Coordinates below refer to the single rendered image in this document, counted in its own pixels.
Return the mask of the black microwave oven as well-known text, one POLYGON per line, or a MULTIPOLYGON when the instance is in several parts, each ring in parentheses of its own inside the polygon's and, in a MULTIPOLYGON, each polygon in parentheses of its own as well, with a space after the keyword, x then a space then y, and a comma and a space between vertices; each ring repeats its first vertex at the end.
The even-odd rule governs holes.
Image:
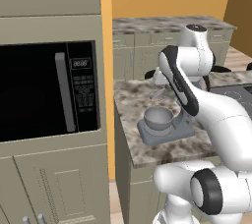
POLYGON ((0 45, 0 141, 67 135, 55 64, 66 56, 76 131, 100 128, 93 41, 0 45))

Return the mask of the grey hob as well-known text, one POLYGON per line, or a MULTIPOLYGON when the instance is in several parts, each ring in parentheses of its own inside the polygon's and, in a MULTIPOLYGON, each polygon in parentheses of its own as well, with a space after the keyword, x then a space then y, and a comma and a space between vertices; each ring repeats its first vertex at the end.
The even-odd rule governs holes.
POLYGON ((212 87, 210 92, 237 100, 252 119, 252 84, 238 84, 212 87))

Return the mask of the grey stand mixer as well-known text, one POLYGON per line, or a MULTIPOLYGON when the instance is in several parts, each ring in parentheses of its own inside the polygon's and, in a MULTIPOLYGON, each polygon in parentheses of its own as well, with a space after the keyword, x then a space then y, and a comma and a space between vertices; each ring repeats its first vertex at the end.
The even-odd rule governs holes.
POLYGON ((179 113, 174 115, 167 105, 155 105, 169 109, 173 114, 173 120, 167 129, 156 131, 147 126, 143 117, 138 122, 137 128, 145 145, 159 145, 169 141, 190 138, 195 135, 192 117, 182 108, 182 105, 167 85, 156 86, 149 94, 151 101, 165 101, 167 98, 174 98, 174 104, 179 108, 179 113))

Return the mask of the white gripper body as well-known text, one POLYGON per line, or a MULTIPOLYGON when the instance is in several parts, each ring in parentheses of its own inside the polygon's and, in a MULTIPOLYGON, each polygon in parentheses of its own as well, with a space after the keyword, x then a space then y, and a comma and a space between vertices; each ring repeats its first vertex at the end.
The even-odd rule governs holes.
POLYGON ((153 75, 153 80, 156 85, 166 85, 169 84, 167 78, 161 72, 159 67, 156 67, 156 70, 153 75))

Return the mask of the grey mixer bowl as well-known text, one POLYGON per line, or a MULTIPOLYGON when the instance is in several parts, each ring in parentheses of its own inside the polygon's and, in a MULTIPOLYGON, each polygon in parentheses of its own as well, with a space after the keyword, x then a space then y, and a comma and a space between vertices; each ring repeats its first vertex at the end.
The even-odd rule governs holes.
POLYGON ((146 110, 144 121, 149 128, 156 131, 167 129, 173 120, 172 112, 161 106, 153 106, 146 110))

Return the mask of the beige island cabinet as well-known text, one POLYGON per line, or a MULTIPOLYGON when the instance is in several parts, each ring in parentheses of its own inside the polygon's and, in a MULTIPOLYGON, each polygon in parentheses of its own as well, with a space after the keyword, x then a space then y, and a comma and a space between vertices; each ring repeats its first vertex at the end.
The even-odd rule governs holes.
POLYGON ((165 194, 157 191, 153 172, 158 164, 186 160, 208 160, 219 164, 208 134, 196 123, 194 137, 156 146, 145 145, 134 116, 126 107, 115 105, 115 179, 124 224, 152 224, 163 208, 165 194))

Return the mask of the beige run of cupboards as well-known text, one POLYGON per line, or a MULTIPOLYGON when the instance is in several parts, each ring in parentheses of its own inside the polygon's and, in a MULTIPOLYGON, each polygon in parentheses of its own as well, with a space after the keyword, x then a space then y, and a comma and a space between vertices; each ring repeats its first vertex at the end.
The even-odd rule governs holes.
POLYGON ((225 61, 236 27, 211 16, 120 18, 112 21, 113 77, 138 80, 158 65, 158 54, 167 45, 176 45, 186 25, 208 30, 208 42, 218 66, 225 61))

